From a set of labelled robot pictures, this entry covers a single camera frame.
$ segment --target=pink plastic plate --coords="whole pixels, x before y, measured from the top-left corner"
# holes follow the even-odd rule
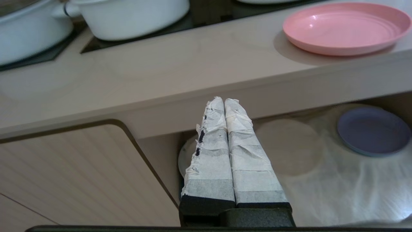
[[[411,18],[385,5],[344,2],[319,5],[289,16],[283,30],[303,50],[352,56],[391,46],[411,29]]]

